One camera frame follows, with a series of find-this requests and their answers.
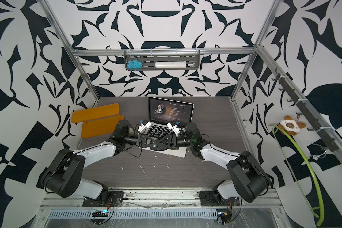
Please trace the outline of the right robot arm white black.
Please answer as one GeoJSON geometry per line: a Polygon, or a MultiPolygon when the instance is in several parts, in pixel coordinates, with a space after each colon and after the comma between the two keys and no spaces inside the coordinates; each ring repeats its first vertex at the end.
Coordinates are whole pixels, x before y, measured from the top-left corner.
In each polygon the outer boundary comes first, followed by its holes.
{"type": "Polygon", "coordinates": [[[203,138],[196,124],[186,125],[185,133],[173,133],[156,140],[157,149],[177,150],[187,147],[195,157],[212,162],[230,175],[230,180],[223,180],[212,189],[211,202],[221,204],[230,198],[240,198],[253,202],[258,196],[268,192],[271,184],[269,177],[252,153],[244,151],[233,153],[213,145],[203,138]]]}

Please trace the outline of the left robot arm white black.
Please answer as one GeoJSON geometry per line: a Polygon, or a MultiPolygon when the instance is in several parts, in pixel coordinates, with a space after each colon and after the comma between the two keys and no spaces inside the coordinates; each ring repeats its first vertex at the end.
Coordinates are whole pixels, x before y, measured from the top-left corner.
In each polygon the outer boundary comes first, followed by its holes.
{"type": "Polygon", "coordinates": [[[134,129],[129,121],[120,120],[108,140],[85,149],[60,150],[42,175],[41,185],[46,192],[55,193],[62,198],[81,196],[104,204],[108,199],[108,188],[96,181],[82,178],[83,170],[125,151],[126,145],[143,145],[144,133],[151,126],[151,122],[143,120],[134,129]]]}

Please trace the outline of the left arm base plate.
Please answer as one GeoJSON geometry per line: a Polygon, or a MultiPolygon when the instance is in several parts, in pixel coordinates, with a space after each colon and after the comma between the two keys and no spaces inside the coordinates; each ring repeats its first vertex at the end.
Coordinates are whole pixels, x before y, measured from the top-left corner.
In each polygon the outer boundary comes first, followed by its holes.
{"type": "Polygon", "coordinates": [[[119,207],[123,204],[123,199],[124,191],[109,191],[106,196],[105,193],[102,193],[97,199],[86,197],[82,206],[84,208],[107,207],[112,203],[114,206],[119,207]]]}

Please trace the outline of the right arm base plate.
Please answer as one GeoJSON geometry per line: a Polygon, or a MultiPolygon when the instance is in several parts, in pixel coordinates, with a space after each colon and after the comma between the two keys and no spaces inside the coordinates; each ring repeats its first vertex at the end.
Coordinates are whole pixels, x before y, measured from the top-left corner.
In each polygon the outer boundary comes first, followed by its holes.
{"type": "Polygon", "coordinates": [[[198,196],[202,206],[240,206],[239,197],[224,199],[217,191],[200,191],[198,196]]]}

